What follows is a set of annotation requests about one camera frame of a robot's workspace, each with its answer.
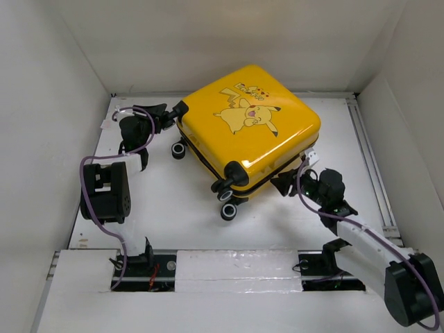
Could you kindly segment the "yellow hard-shell suitcase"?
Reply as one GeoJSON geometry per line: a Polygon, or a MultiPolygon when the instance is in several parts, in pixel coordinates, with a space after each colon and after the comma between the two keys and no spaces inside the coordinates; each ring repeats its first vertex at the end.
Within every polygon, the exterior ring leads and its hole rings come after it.
{"type": "Polygon", "coordinates": [[[187,151],[214,176],[221,218],[283,172],[319,137],[319,116],[276,78],[247,65],[184,97],[174,108],[180,140],[171,154],[187,151]]]}

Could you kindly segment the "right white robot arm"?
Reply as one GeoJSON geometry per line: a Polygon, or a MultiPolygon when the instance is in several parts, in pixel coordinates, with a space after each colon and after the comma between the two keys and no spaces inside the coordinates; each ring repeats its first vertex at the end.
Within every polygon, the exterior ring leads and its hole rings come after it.
{"type": "Polygon", "coordinates": [[[441,324],[443,288],[433,260],[423,253],[413,253],[396,246],[366,224],[344,198],[342,175],[325,169],[295,169],[279,174],[271,181],[282,196],[298,196],[302,204],[311,200],[319,206],[311,212],[336,235],[323,245],[318,267],[324,280],[349,273],[374,290],[384,301],[392,318],[401,326],[422,325],[434,317],[430,327],[441,324]]]}

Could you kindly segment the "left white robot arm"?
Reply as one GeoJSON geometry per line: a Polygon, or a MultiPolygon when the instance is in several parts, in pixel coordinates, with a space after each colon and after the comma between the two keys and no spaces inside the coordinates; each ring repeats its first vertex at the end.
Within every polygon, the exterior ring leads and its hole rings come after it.
{"type": "Polygon", "coordinates": [[[80,162],[80,213],[120,243],[122,252],[112,260],[119,269],[130,264],[136,273],[147,275],[155,265],[149,242],[136,241],[123,228],[132,207],[128,178],[147,168],[148,145],[175,121],[165,103],[117,108],[111,121],[121,135],[117,153],[87,156],[80,162]]]}

